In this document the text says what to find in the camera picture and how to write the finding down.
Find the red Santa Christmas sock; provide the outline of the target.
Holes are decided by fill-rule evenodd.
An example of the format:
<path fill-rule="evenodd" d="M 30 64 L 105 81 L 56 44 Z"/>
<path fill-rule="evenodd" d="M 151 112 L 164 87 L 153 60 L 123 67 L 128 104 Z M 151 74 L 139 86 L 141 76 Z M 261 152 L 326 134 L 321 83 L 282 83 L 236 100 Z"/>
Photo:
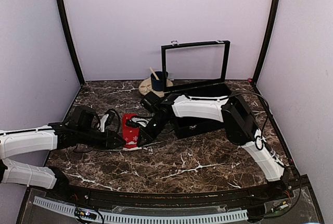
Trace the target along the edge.
<path fill-rule="evenodd" d="M 137 146 L 139 128 L 133 128 L 126 125 L 126 121 L 130 120 L 135 114 L 124 114 L 122 117 L 122 136 L 126 144 L 123 147 L 124 151 L 136 151 L 141 150 L 141 147 Z"/>

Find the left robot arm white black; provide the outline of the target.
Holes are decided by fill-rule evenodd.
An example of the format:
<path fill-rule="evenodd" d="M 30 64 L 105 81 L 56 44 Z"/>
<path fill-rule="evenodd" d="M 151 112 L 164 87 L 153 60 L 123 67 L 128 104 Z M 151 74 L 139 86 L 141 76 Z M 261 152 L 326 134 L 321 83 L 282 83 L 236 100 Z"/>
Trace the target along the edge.
<path fill-rule="evenodd" d="M 53 190 L 62 201 L 73 197 L 69 180 L 56 167 L 38 167 L 20 163 L 12 156 L 62 150 L 84 144 L 100 150 L 115 149 L 126 144 L 114 131 L 72 129 L 64 123 L 50 123 L 36 129 L 1 131 L 1 183 L 38 186 Z"/>

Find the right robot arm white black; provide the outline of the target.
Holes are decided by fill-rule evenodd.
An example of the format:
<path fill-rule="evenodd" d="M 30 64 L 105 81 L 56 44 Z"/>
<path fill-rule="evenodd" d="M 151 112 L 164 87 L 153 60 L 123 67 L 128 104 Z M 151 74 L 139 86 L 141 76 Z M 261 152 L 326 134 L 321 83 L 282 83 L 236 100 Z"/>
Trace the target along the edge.
<path fill-rule="evenodd" d="M 265 195 L 276 200 L 286 190 L 288 171 L 276 152 L 269 146 L 263 128 L 259 127 L 243 93 L 221 97 L 197 97 L 171 93 L 154 107 L 153 117 L 140 127 L 137 146 L 152 143 L 172 118 L 195 117 L 223 123 L 228 140 L 245 149 L 272 184 Z"/>

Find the beige woven coaster mat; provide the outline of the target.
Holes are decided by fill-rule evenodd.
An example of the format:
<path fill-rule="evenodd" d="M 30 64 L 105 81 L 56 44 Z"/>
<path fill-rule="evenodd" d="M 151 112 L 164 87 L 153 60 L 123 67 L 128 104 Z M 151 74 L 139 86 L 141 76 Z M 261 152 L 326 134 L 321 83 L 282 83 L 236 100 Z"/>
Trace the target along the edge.
<path fill-rule="evenodd" d="M 147 79 L 143 80 L 141 82 L 141 84 L 139 85 L 138 90 L 139 90 L 140 94 L 142 94 L 142 95 L 146 95 L 149 92 L 153 92 L 159 97 L 164 97 L 163 91 L 155 91 L 152 88 L 151 78 L 147 78 Z"/>

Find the dark blue cup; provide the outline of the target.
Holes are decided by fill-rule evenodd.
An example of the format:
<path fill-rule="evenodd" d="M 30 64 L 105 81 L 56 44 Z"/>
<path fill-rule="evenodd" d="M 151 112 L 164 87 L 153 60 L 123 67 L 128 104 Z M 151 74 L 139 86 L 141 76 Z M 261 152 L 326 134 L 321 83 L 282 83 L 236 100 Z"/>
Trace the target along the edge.
<path fill-rule="evenodd" d="M 154 91 L 163 92 L 163 72 L 156 71 L 155 74 L 159 79 L 156 79 L 155 75 L 151 73 L 151 86 Z"/>

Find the wooden stick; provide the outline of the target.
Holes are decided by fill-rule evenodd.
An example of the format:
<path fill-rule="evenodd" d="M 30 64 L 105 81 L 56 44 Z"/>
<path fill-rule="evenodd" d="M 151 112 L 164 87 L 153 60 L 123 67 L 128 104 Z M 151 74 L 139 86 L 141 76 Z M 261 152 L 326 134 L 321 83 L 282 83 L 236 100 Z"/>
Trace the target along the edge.
<path fill-rule="evenodd" d="M 156 80 L 159 80 L 159 77 L 157 76 L 156 72 L 153 70 L 152 67 L 149 67 L 151 73 L 153 74 L 153 76 L 155 77 Z"/>

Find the black display box glass lid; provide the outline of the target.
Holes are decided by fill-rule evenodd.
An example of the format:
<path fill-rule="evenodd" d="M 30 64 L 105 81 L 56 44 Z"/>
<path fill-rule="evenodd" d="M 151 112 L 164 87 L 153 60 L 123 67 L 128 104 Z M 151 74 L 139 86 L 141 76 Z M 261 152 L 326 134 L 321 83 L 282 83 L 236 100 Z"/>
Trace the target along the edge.
<path fill-rule="evenodd" d="M 230 95 L 225 84 L 230 41 L 215 40 L 161 47 L 163 91 L 197 97 Z M 178 139 L 224 128 L 223 123 L 195 117 L 173 118 Z"/>

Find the black front rail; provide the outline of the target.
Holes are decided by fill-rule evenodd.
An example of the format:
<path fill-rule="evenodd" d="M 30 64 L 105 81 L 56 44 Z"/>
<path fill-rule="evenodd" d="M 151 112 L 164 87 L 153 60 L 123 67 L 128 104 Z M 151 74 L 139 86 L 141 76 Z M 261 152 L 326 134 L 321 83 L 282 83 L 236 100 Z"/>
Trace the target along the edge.
<path fill-rule="evenodd" d="M 245 189 L 189 194 L 146 194 L 105 191 L 70 186 L 73 196 L 68 203 L 97 209 L 112 209 L 115 206 L 140 208 L 181 208 L 226 205 L 228 208 L 253 208 L 268 202 L 264 196 L 267 185 Z"/>

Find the left black frame post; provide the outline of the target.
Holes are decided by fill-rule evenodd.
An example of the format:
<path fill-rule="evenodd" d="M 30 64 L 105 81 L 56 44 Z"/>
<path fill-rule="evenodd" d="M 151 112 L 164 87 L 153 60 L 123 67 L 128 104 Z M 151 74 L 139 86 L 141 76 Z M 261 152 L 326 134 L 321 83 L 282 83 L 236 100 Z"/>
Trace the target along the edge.
<path fill-rule="evenodd" d="M 79 59 L 76 54 L 74 42 L 72 39 L 69 21 L 67 18 L 67 13 L 66 13 L 66 8 L 65 8 L 65 1 L 56 0 L 56 2 L 57 2 L 59 17 L 60 17 L 60 21 L 61 21 L 61 25 L 62 25 L 62 30 L 63 30 L 64 36 L 65 36 L 67 48 L 68 48 L 70 58 L 71 58 L 71 61 L 72 61 L 73 67 L 74 67 L 74 71 L 75 71 L 75 74 L 76 74 L 76 77 L 78 79 L 80 86 L 82 86 L 85 84 L 85 79 L 84 79 L 83 72 L 82 72 L 82 69 L 79 64 Z"/>

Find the black frame post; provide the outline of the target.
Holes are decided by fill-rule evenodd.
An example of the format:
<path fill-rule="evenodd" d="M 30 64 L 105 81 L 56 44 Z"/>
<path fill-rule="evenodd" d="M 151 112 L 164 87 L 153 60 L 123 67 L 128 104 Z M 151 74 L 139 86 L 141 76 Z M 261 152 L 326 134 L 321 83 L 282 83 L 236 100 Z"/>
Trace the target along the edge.
<path fill-rule="evenodd" d="M 67 13 L 66 13 L 66 8 L 65 8 L 65 1 L 56 0 L 56 2 L 57 2 L 59 17 L 60 17 L 60 21 L 61 21 L 61 25 L 62 25 L 62 30 L 63 30 L 64 36 L 65 36 L 67 48 L 68 48 L 70 58 L 71 58 L 71 61 L 72 61 L 73 67 L 74 67 L 74 71 L 75 71 L 75 74 L 76 74 L 76 77 L 78 79 L 80 86 L 82 86 L 85 84 L 85 79 L 84 79 L 83 72 L 82 72 L 82 69 L 79 64 L 79 59 L 76 54 L 74 42 L 72 39 L 69 21 L 67 18 Z"/>
<path fill-rule="evenodd" d="M 263 42 L 262 42 L 262 46 L 261 46 L 261 50 L 259 53 L 259 57 L 258 57 L 258 61 L 257 61 L 257 65 L 255 67 L 254 70 L 254 74 L 252 77 L 252 83 L 253 84 L 257 84 L 260 78 L 260 74 L 264 65 L 264 61 L 266 58 L 266 54 L 268 51 L 268 47 L 270 44 L 270 40 L 271 40 L 271 36 L 273 33 L 273 28 L 274 28 L 274 24 L 275 24 L 275 19 L 276 19 L 276 15 L 277 15 L 277 10 L 278 10 L 278 5 L 279 5 L 279 0 L 272 0 L 271 2 L 271 6 L 270 6 L 270 12 L 268 15 L 268 20 L 267 20 L 267 25 L 266 25 L 266 30 L 265 30 L 265 34 L 264 34 L 264 38 L 263 38 Z"/>

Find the right black frame post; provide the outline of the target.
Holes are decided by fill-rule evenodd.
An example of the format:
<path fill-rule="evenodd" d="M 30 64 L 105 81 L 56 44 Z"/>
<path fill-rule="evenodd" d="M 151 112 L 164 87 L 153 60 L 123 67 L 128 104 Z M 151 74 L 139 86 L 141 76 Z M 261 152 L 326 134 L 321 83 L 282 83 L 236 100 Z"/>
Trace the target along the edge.
<path fill-rule="evenodd" d="M 278 5 L 279 5 L 279 0 L 272 0 L 271 2 L 271 6 L 270 6 L 270 12 L 268 15 L 268 20 L 267 20 L 267 25 L 266 25 L 266 30 L 265 30 L 265 34 L 264 34 L 264 38 L 263 38 L 263 42 L 262 42 L 262 46 L 261 46 L 261 50 L 259 53 L 259 57 L 258 57 L 258 61 L 257 61 L 257 65 L 255 67 L 254 70 L 254 74 L 252 77 L 252 83 L 253 84 L 257 84 L 260 78 L 260 74 L 264 65 L 264 61 L 266 58 L 266 54 L 268 51 L 268 47 L 270 44 L 270 40 L 271 40 L 271 36 L 273 33 L 273 28 L 274 28 L 274 24 L 275 24 L 275 19 L 276 19 L 276 15 L 277 15 L 277 10 L 278 10 Z"/>

